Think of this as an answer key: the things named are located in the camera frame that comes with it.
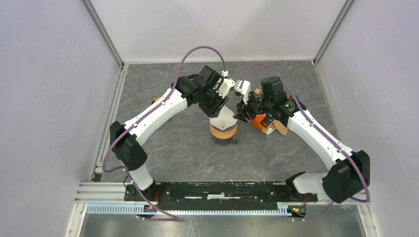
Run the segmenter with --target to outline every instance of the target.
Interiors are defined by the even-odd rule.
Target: gray marbled floor
[[[266,62],[294,90],[312,115],[335,135],[328,107],[313,65],[309,61]],[[221,71],[221,63],[187,63],[182,74],[198,73],[208,64]],[[242,79],[251,62],[228,62],[229,77]],[[121,123],[140,114],[150,102],[169,88],[176,76],[178,64],[130,65],[118,108]],[[271,73],[256,66],[247,80],[252,89],[260,88],[260,80]],[[235,111],[240,98],[229,95],[227,106]],[[326,171],[320,158],[296,134],[269,136],[250,124],[239,121],[237,145],[218,145],[209,131],[209,118],[192,105],[161,126],[143,148],[148,154],[147,166],[156,181],[227,181],[284,180],[300,171]],[[119,165],[114,156],[107,167]],[[115,171],[102,176],[103,182],[121,182],[125,173]]]

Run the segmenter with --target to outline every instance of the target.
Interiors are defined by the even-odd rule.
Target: purple cable
[[[215,48],[213,48],[213,47],[210,47],[210,46],[205,46],[205,45],[203,45],[203,46],[198,46],[198,47],[195,47],[195,48],[193,48],[193,49],[191,49],[189,52],[187,52],[186,53],[186,55],[183,57],[183,59],[182,59],[182,61],[180,61],[180,64],[179,64],[179,69],[177,70],[177,74],[176,74],[176,78],[174,79],[174,82],[173,82],[173,86],[171,87],[171,90],[170,90],[170,92],[169,92],[169,94],[167,95],[167,97],[166,98],[164,98],[163,99],[163,101],[162,102],[165,102],[166,100],[168,100],[169,98],[170,98],[170,96],[173,94],[173,92],[174,92],[174,90],[175,90],[175,88],[176,88],[176,85],[177,85],[177,80],[178,80],[178,78],[179,78],[179,76],[180,76],[180,72],[182,71],[182,66],[183,66],[183,64],[185,63],[185,60],[186,60],[186,58],[192,53],[192,52],[194,52],[195,50],[197,50],[197,49],[201,49],[201,48],[207,48],[207,49],[210,49],[210,50],[212,50],[212,51],[214,51],[216,54],[218,54],[218,56],[220,57],[220,59],[221,59],[221,62],[222,62],[222,64],[223,64],[223,68],[224,68],[224,71],[226,71],[227,70],[227,67],[226,67],[226,65],[225,65],[225,61],[224,61],[224,58],[221,56],[221,54],[220,54],[220,52],[218,52]],[[158,109],[160,106],[161,106],[162,104],[161,103],[158,103],[157,104],[157,106],[156,107],[154,107],[154,108],[152,108],[150,111],[148,111],[145,115],[143,115],[143,116],[141,116],[134,124],[139,124],[141,121],[143,121],[143,119],[145,119],[147,116],[149,116],[152,112],[154,112],[156,109]],[[111,173],[111,172],[114,172],[115,170],[118,170],[118,169],[124,169],[124,168],[126,168],[125,166],[123,166],[123,165],[120,165],[120,166],[117,166],[117,167],[115,167],[115,168],[112,168],[112,169],[110,169],[110,170],[107,170],[106,169],[106,162],[108,161],[108,157],[109,157],[109,155],[110,155],[110,153],[111,153],[111,151],[112,151],[112,149],[114,149],[115,148],[115,146],[116,146],[116,144],[126,135],[126,134],[128,134],[133,128],[134,128],[134,124],[133,125],[131,125],[127,130],[125,130],[125,132],[123,132],[118,138],[116,138],[115,139],[115,141],[111,144],[111,146],[109,147],[109,149],[108,149],[108,151],[106,152],[106,154],[105,154],[105,156],[103,157],[103,161],[102,161],[102,170],[103,170],[103,173]],[[128,176],[129,176],[129,178],[132,180],[132,177],[131,177],[131,175],[129,174],[129,172],[126,170],[126,173],[128,174]],[[156,207],[156,206],[154,206],[144,195],[143,195],[143,193],[141,192],[141,190],[140,190],[140,188],[137,186],[137,184],[135,183],[135,182],[133,182],[133,184],[134,184],[134,187],[137,189],[137,191],[138,191],[138,193],[140,194],[140,196],[150,205],[150,206],[152,206],[154,209],[156,209],[156,210],[158,210],[159,212],[161,212],[161,213],[163,213],[163,214],[165,214],[165,215],[167,215],[167,216],[170,216],[170,217],[172,217],[172,218],[161,218],[161,219],[146,219],[146,220],[150,220],[150,221],[175,221],[175,220],[177,220],[178,219],[178,217],[177,216],[174,216],[174,215],[171,215],[171,214],[169,214],[169,213],[167,213],[167,212],[165,212],[165,211],[163,211],[163,210],[161,210],[161,209],[159,209],[158,207]]]
[[[248,69],[246,70],[246,72],[245,72],[245,75],[244,75],[244,77],[243,77],[243,80],[242,80],[242,82],[241,82],[241,84],[240,84],[240,89],[242,88],[242,86],[243,86],[243,83],[244,83],[244,81],[245,81],[245,79],[246,79],[246,77],[247,77],[247,75],[248,75],[248,73],[249,73],[249,70],[253,67],[253,66],[255,66],[255,65],[260,65],[260,66],[264,66],[264,67],[266,67],[268,70],[270,70],[275,76],[277,76],[277,77],[279,77],[279,75],[271,68],[271,67],[269,67],[268,65],[266,65],[266,64],[264,64],[264,63],[253,63],[253,64],[251,64],[249,67],[248,67]],[[312,124],[313,125],[313,127],[314,128],[316,128],[317,129],[317,131],[319,131],[330,143],[332,143],[332,145],[334,146],[334,147],[336,147],[339,151],[341,151],[342,150],[342,147],[341,146],[339,146],[339,144],[338,143],[336,143],[330,136],[328,136],[323,130],[321,130],[316,124],[314,124],[314,122],[310,119],[310,117],[305,113],[305,111],[302,109],[302,107],[301,107],[301,105],[300,105],[300,103],[299,103],[299,101],[297,100],[297,97],[293,94],[293,92],[292,92],[292,90],[290,90],[289,88],[288,88],[288,86],[282,81],[282,85],[284,85],[284,87],[285,87],[285,89],[288,91],[288,93],[289,94],[291,94],[291,96],[293,97],[293,99],[294,99],[294,101],[295,101],[295,103],[297,104],[297,107],[298,107],[298,109],[301,111],[301,113],[304,115],[304,117],[306,118],[306,120],[307,121],[309,121],[309,123],[310,124]],[[353,159],[351,158],[351,156],[348,154],[348,153],[346,153],[345,151],[341,151],[342,152],[342,154],[348,159],[348,161],[351,163],[351,165],[354,167],[354,170],[355,170],[355,172],[356,172],[356,174],[358,175],[358,177],[359,177],[359,179],[361,180],[361,184],[362,184],[362,187],[364,188],[364,190],[365,190],[365,195],[366,195],[366,199],[365,200],[362,200],[362,199],[359,199],[359,198],[356,198],[356,197],[351,197],[351,199],[352,200],[355,200],[355,201],[358,201],[358,202],[363,202],[363,203],[366,203],[366,202],[369,202],[370,201],[370,191],[369,191],[369,189],[368,189],[368,186],[367,186],[367,183],[365,182],[365,179],[364,179],[364,177],[362,176],[362,173],[361,173],[361,171],[359,170],[359,168],[358,168],[358,166],[355,164],[355,162],[353,161]]]

